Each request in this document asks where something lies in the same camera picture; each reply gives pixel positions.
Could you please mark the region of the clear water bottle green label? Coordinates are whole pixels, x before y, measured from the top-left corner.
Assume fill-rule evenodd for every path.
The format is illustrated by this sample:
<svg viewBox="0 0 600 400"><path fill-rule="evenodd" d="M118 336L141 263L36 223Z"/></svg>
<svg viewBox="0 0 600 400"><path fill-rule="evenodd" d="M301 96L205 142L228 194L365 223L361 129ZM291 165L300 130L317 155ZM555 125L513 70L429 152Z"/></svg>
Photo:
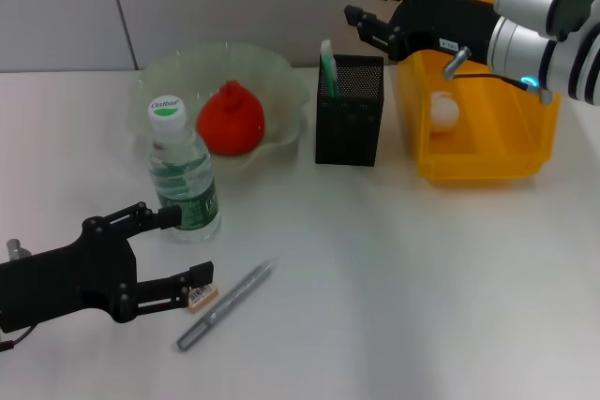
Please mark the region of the clear water bottle green label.
<svg viewBox="0 0 600 400"><path fill-rule="evenodd" d="M150 176L163 207L181 208L175 228L185 241L210 239L220 226L220 210L211 156L177 96L159 96L148 106L152 127Z"/></svg>

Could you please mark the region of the mint green utility knife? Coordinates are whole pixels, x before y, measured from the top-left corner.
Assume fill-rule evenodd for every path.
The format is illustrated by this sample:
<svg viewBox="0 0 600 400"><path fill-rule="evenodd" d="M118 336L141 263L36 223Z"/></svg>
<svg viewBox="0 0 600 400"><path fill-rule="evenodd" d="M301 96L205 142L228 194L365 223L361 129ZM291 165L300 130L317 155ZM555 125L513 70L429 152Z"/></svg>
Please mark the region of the mint green utility knife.
<svg viewBox="0 0 600 400"><path fill-rule="evenodd" d="M339 97L337 62L330 39L321 43L320 57L327 95L332 98Z"/></svg>

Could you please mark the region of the white paper ball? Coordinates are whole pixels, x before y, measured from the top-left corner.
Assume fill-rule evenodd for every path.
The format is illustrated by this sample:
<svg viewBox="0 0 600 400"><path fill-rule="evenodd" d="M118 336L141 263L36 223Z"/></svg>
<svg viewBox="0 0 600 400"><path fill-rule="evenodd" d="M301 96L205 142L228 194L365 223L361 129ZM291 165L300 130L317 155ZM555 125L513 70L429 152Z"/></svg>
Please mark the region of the white paper ball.
<svg viewBox="0 0 600 400"><path fill-rule="evenodd" d="M437 91L430 97L430 132L448 133L458 124L460 108L449 92Z"/></svg>

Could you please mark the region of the red-orange toy fruit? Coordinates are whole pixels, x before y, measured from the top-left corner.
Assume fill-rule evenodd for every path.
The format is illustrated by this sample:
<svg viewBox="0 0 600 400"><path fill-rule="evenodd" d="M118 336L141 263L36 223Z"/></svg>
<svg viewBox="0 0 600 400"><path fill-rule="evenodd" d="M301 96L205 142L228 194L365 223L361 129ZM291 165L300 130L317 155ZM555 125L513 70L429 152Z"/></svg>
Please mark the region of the red-orange toy fruit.
<svg viewBox="0 0 600 400"><path fill-rule="evenodd" d="M211 154L244 155L263 139L263 106L239 81L226 81L202 106L195 128Z"/></svg>

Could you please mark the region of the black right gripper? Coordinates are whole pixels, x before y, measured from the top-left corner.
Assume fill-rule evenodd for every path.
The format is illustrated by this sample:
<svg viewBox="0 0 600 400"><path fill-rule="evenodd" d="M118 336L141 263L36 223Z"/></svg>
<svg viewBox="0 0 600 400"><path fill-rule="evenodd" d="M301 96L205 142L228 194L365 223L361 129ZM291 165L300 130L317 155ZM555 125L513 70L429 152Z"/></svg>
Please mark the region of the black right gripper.
<svg viewBox="0 0 600 400"><path fill-rule="evenodd" d="M451 54L454 51L441 44L446 40L469 48L470 60L484 65L497 23L493 6L479 0L403 0L389 27L360 7L347 5L344 16L361 41L396 62L424 50Z"/></svg>

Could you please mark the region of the yellow plastic storage bin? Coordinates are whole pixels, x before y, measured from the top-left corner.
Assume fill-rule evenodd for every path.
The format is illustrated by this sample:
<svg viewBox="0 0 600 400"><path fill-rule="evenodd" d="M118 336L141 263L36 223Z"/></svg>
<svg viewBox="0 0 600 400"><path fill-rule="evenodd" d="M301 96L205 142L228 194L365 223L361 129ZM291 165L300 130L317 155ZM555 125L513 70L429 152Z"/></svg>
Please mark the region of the yellow plastic storage bin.
<svg viewBox="0 0 600 400"><path fill-rule="evenodd" d="M494 0L482 0L493 6ZM444 77L452 58L425 50L397 65L398 107L418 173L437 184L470 184L528 178L549 160L560 99L493 77L484 65L465 61ZM449 92L460 108L456 127L430 132L430 97Z"/></svg>

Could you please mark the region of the beige eraser with barcode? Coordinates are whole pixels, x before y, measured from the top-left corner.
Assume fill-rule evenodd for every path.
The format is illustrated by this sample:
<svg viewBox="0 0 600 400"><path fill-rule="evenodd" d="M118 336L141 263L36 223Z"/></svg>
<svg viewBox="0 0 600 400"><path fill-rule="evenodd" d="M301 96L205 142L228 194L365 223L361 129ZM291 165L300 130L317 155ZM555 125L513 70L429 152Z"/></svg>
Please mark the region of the beige eraser with barcode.
<svg viewBox="0 0 600 400"><path fill-rule="evenodd" d="M210 304L218 296L215 284L205 285L189 291L187 308L195 313Z"/></svg>

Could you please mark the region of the clear wavy glass fruit plate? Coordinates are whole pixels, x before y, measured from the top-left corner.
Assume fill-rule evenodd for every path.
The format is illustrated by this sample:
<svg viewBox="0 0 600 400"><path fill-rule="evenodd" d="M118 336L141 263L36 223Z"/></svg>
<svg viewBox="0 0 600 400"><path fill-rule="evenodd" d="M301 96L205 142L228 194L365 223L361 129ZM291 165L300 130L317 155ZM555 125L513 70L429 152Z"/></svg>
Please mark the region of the clear wavy glass fruit plate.
<svg viewBox="0 0 600 400"><path fill-rule="evenodd" d="M265 131L261 143L244 155L212 155L217 171L239 171L256 158L298 140L302 108L309 101L301 78L277 53L254 44L228 41L177 50L146 67L130 89L127 129L150 141L148 106L165 95L181 98L188 118L195 122L205 102L227 81L238 81L260 100Z"/></svg>

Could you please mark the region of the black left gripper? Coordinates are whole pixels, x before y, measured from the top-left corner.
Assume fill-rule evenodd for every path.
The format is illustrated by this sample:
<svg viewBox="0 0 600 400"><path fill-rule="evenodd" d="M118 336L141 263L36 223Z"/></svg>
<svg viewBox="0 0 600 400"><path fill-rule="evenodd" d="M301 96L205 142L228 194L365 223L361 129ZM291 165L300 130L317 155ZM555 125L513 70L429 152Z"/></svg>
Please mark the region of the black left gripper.
<svg viewBox="0 0 600 400"><path fill-rule="evenodd" d="M181 222L178 205L153 212L141 201L85 219L72 244L0 264L0 330L14 332L89 308L117 323L187 308L190 292L213 282L214 263L137 283L136 259L126 240Z"/></svg>

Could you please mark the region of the grey pen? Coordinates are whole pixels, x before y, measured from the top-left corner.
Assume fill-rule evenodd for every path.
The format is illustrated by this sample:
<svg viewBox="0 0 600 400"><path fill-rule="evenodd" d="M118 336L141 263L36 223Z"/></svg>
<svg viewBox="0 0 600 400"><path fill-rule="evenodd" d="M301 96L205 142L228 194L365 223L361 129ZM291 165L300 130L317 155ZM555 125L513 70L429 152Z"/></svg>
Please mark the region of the grey pen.
<svg viewBox="0 0 600 400"><path fill-rule="evenodd" d="M275 261L269 259L255 267L177 339L177 348L182 352L192 348L264 282L276 266Z"/></svg>

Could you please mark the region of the black mesh pen holder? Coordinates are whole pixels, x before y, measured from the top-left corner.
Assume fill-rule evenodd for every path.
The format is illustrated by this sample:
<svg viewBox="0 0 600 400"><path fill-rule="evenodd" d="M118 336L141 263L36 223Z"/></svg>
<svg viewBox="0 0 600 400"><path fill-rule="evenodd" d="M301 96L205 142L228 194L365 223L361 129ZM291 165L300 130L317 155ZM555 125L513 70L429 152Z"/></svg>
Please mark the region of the black mesh pen holder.
<svg viewBox="0 0 600 400"><path fill-rule="evenodd" d="M378 56L335 56L338 95L319 69L315 125L317 164L375 165L383 115L383 63Z"/></svg>

